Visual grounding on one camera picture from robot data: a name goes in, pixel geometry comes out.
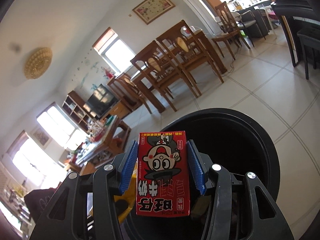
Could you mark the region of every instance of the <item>black trash can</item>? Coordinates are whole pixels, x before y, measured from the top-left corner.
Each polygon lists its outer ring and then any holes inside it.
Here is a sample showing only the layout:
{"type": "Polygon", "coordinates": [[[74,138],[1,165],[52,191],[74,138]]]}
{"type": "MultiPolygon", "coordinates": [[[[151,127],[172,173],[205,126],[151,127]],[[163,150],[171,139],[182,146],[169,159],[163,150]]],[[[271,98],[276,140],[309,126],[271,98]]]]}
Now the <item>black trash can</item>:
{"type": "MultiPolygon", "coordinates": [[[[229,172],[244,175],[252,171],[265,185],[274,200],[280,186],[280,166],[276,148],[268,133],[249,116],[225,108],[211,108],[188,114],[169,124],[162,131],[186,131],[199,152],[208,154],[229,172]]],[[[190,205],[200,193],[192,177],[190,205]]],[[[136,215],[135,208],[125,220],[130,239],[201,239],[204,226],[190,217],[155,218],[136,215]]]]}

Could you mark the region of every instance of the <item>ceiling lamp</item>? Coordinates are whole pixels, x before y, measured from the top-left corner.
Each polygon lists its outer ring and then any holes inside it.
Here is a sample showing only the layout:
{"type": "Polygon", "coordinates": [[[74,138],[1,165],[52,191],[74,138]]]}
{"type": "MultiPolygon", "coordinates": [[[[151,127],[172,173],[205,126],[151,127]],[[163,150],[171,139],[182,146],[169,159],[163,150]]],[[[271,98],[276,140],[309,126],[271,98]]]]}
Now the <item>ceiling lamp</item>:
{"type": "Polygon", "coordinates": [[[52,60],[52,50],[50,48],[41,48],[31,54],[23,72],[27,79],[37,79],[41,77],[49,68],[52,60]]]}

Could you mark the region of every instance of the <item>red milk carton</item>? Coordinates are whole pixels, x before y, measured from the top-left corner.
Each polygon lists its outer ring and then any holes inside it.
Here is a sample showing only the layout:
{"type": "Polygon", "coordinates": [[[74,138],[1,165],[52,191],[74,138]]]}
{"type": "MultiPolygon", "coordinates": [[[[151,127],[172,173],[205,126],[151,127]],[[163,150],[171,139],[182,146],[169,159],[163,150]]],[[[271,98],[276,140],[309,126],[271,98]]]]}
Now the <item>red milk carton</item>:
{"type": "Polygon", "coordinates": [[[188,216],[190,212],[186,133],[140,133],[137,215],[188,216]]]}

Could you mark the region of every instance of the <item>metal screw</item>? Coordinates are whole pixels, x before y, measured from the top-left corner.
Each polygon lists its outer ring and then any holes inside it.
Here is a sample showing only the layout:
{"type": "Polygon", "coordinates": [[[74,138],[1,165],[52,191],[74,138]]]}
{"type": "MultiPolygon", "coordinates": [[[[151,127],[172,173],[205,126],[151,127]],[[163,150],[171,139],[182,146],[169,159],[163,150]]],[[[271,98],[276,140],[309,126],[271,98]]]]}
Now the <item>metal screw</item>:
{"type": "Polygon", "coordinates": [[[250,178],[250,179],[254,179],[256,177],[256,174],[254,174],[253,172],[248,172],[247,176],[250,178]]]}
{"type": "Polygon", "coordinates": [[[214,165],[212,165],[212,168],[213,168],[215,171],[221,170],[221,166],[220,166],[219,164],[214,164],[214,165]]]}
{"type": "Polygon", "coordinates": [[[113,165],[112,164],[107,164],[103,168],[104,168],[105,171],[111,171],[113,169],[113,165]]]}
{"type": "Polygon", "coordinates": [[[72,172],[69,174],[69,179],[75,179],[78,176],[76,172],[72,172]]]}

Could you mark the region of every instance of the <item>cartoon hand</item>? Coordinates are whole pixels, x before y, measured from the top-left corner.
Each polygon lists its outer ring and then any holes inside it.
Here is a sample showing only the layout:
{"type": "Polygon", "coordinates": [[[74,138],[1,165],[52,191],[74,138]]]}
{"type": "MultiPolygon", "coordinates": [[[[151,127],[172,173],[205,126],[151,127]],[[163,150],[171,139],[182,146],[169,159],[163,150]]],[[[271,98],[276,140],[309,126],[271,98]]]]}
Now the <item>cartoon hand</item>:
{"type": "Polygon", "coordinates": [[[177,153],[177,152],[173,153],[173,158],[175,161],[179,161],[180,160],[179,153],[177,153]]]}

